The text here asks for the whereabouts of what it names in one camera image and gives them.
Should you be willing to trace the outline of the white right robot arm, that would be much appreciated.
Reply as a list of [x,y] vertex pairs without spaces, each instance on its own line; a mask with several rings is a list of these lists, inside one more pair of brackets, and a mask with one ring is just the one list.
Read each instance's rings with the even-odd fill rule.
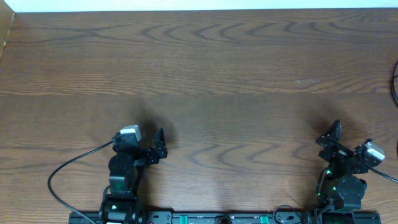
[[317,185],[317,223],[354,223],[353,213],[361,209],[367,183],[357,178],[361,156],[340,143],[341,122],[336,120],[316,143],[323,149],[318,156],[328,162]]

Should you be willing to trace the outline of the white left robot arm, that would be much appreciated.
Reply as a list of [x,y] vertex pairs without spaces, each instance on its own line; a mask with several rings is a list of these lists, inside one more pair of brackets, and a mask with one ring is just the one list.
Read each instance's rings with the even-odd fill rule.
[[109,186],[99,210],[100,223],[147,223],[147,212],[139,201],[138,191],[146,169],[167,157],[164,130],[152,138],[152,145],[140,147],[139,126],[123,127],[112,138],[116,153],[108,163]]

